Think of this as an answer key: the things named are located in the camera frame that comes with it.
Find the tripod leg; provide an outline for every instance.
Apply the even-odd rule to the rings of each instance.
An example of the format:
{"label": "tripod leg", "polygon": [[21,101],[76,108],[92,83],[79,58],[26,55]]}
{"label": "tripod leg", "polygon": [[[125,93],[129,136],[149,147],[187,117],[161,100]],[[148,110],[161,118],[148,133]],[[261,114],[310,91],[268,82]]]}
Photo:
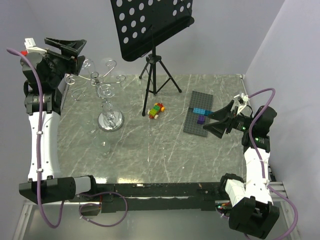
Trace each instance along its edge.
{"label": "tripod leg", "polygon": [[149,71],[148,83],[146,85],[146,90],[145,90],[145,98],[144,98],[142,116],[146,115],[146,107],[147,107],[149,87],[150,87],[150,82],[151,82],[151,75],[152,75],[152,64],[150,64],[150,71]]}
{"label": "tripod leg", "polygon": [[171,76],[170,72],[168,71],[168,69],[166,68],[166,66],[164,65],[164,63],[160,60],[159,61],[161,66],[163,67],[163,69],[165,70],[166,74],[168,74],[169,78],[172,80],[173,84],[175,85],[175,87],[178,89],[179,93],[182,93],[182,90],[179,88],[178,84],[176,83],[176,81],[174,80],[174,78]]}
{"label": "tripod leg", "polygon": [[144,66],[144,68],[143,68],[143,70],[142,70],[142,73],[141,73],[141,75],[139,76],[139,79],[142,79],[143,74],[144,74],[145,71],[147,70],[148,64],[149,64],[149,61],[147,60],[147,61],[146,61],[146,65]]}
{"label": "tripod leg", "polygon": [[156,74],[156,62],[153,63],[153,77],[152,77],[152,85],[153,85],[153,95],[157,94],[157,74]]}

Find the gray lego baseplate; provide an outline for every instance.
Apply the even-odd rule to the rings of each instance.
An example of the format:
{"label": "gray lego baseplate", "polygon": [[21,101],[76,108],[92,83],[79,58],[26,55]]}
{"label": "gray lego baseplate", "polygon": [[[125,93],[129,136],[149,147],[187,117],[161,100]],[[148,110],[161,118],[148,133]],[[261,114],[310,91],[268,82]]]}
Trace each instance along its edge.
{"label": "gray lego baseplate", "polygon": [[[198,114],[194,113],[194,108],[212,110],[214,96],[203,92],[192,91],[188,112],[186,113],[183,131],[203,137],[208,136],[208,131],[203,129],[202,124],[198,124]],[[204,124],[209,124],[210,118],[205,117]]]}

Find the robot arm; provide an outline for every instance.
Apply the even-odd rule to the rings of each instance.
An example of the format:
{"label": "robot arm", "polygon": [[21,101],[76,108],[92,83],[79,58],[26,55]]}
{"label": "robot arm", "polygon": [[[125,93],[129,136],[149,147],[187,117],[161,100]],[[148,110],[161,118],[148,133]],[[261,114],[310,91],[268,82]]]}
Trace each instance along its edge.
{"label": "robot arm", "polygon": [[234,107],[234,100],[232,100],[226,107],[208,116],[218,120],[217,122],[204,125],[203,128],[218,138],[222,138],[224,132],[230,133],[232,129],[243,132],[241,143],[246,162],[246,182],[239,176],[227,173],[221,178],[220,192],[229,197],[232,206],[227,212],[229,227],[265,239],[280,215],[279,208],[273,206],[270,191],[267,188],[270,157],[270,139],[267,134],[277,113],[268,106],[252,128],[252,136],[262,157],[261,161],[249,138],[249,128],[253,118],[239,114],[248,100],[246,98],[245,101],[239,101],[240,110],[238,106]]}
{"label": "robot arm", "polygon": [[[24,83],[25,107],[29,115],[32,134],[32,157],[28,182],[19,185],[24,197],[37,203],[37,181],[41,181],[42,203],[70,200],[79,193],[89,192],[96,185],[92,176],[61,177],[58,161],[57,133],[61,114],[62,94],[58,85],[65,74],[78,75],[85,60],[78,56],[85,40],[62,41],[46,38],[45,42],[61,49],[61,54],[36,47],[33,38],[25,39],[23,55],[31,62],[39,76],[43,99],[39,98],[38,84],[31,68],[21,59]],[[39,131],[39,101],[43,101],[42,126]],[[41,134],[40,145],[37,136]],[[41,168],[37,164],[37,147],[40,147]]]}

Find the black perforated music stand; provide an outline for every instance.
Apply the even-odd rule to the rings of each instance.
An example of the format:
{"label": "black perforated music stand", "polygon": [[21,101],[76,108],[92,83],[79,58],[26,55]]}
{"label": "black perforated music stand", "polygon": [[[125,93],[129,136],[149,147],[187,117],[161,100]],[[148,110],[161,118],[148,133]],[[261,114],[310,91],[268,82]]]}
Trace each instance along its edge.
{"label": "black perforated music stand", "polygon": [[[179,93],[179,88],[162,58],[156,55],[156,46],[189,27],[195,22],[192,17],[193,0],[111,0],[114,20],[118,33],[122,58],[132,62],[145,56],[146,65],[150,64],[142,116],[146,115],[148,93],[156,95],[170,80]],[[156,63],[159,62],[169,78],[157,90]],[[153,90],[149,90],[152,79]]]}

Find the colorful building block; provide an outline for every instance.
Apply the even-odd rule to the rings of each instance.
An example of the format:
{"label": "colorful building block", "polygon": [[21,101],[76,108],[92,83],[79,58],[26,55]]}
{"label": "colorful building block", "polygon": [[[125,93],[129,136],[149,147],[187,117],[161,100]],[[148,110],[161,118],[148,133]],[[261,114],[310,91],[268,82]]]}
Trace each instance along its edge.
{"label": "colorful building block", "polygon": [[197,124],[204,124],[205,123],[205,120],[206,120],[206,117],[203,116],[203,115],[199,115],[198,116],[198,120],[197,120]]}
{"label": "colorful building block", "polygon": [[194,112],[195,114],[205,115],[206,110],[204,110],[204,109],[202,109],[202,108],[195,107],[195,108],[193,109],[193,112]]}
{"label": "colorful building block", "polygon": [[165,107],[162,103],[156,103],[154,104],[154,107],[148,111],[148,115],[150,119],[158,119],[159,112],[164,112],[165,111]]}
{"label": "colorful building block", "polygon": [[204,113],[204,115],[205,116],[208,116],[209,114],[212,114],[213,113],[213,111],[208,111],[208,110],[205,110],[205,113]]}

